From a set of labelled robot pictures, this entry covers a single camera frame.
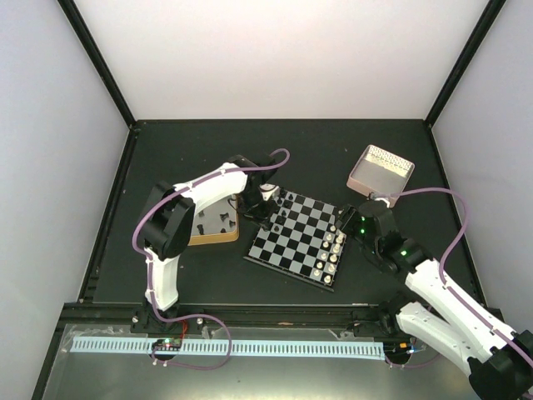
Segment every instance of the black table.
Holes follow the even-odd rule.
[[[407,186],[443,187],[431,132],[419,120],[226,120],[140,122],[140,132],[117,210],[99,263],[95,303],[140,303],[146,264],[131,247],[131,236],[153,185],[183,183],[219,167],[230,156],[251,160],[276,148],[291,152],[290,162],[271,182],[336,206],[358,205],[364,197],[346,187],[348,173],[366,146],[375,144],[415,165]],[[396,221],[407,237],[439,257],[457,232],[451,200],[443,194],[400,199]],[[406,290],[380,274],[352,241],[340,266],[335,292],[273,272],[243,259],[257,227],[241,218],[236,242],[188,248],[180,259],[182,304],[238,307],[304,307],[378,304]],[[482,301],[466,245],[451,255],[447,272]]]

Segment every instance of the black square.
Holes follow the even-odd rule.
[[[277,233],[274,233],[274,232],[270,232],[270,234],[268,235],[268,241],[269,242],[276,243],[277,239],[279,239],[279,238],[280,238],[280,235],[278,235]]]
[[[303,259],[306,257],[306,255],[302,252],[296,252],[294,254],[294,257],[292,258],[294,261],[298,261],[299,263],[303,263]]]
[[[316,257],[318,255],[318,248],[316,247],[309,247],[307,249],[307,254],[311,257]]]
[[[294,230],[295,231],[298,231],[298,232],[303,232],[303,230],[306,228],[306,226],[301,223],[301,222],[297,222],[296,225],[294,226]]]
[[[325,223],[330,222],[331,214],[328,214],[327,212],[322,212],[320,215],[320,220],[324,221]]]
[[[326,231],[322,231],[321,229],[317,229],[314,233],[313,233],[313,236],[315,238],[319,238],[319,239],[323,239],[324,238],[324,234],[326,233]]]
[[[300,242],[305,243],[305,244],[309,244],[309,243],[311,243],[311,239],[313,239],[313,236],[309,236],[307,233],[303,233],[301,235]]]
[[[288,218],[296,221],[298,219],[298,213],[296,211],[289,211]]]
[[[291,260],[285,257],[282,257],[280,260],[280,267],[289,268],[291,266]]]
[[[277,244],[275,247],[274,247],[274,253],[281,256],[283,254],[283,252],[285,251],[285,248],[280,245],[280,244]]]
[[[303,206],[303,207],[301,208],[300,213],[302,213],[302,214],[304,214],[304,215],[311,215],[311,210],[312,210],[311,207]]]
[[[289,243],[286,244],[288,248],[291,248],[292,250],[296,250],[298,247],[298,242],[294,239],[289,239]]]
[[[261,260],[268,261],[268,260],[270,260],[270,256],[271,256],[271,255],[272,255],[271,252],[268,252],[267,250],[263,250],[263,251],[261,252],[261,255],[259,256],[259,258],[260,258]]]
[[[309,217],[309,219],[307,220],[307,225],[316,228],[316,225],[318,225],[318,220],[316,218]]]
[[[308,267],[307,265],[302,265],[300,268],[300,273],[306,277],[310,277],[311,273],[313,271],[312,267]]]
[[[287,238],[291,236],[291,233],[292,233],[292,230],[289,229],[288,227],[283,227],[283,229],[281,230],[281,235]]]
[[[265,239],[263,239],[262,237],[258,237],[258,238],[256,239],[256,242],[253,243],[253,244],[254,244],[254,246],[256,246],[257,248],[263,248],[263,246],[265,246],[265,243],[266,243],[266,242],[267,242],[267,241],[266,241]]]

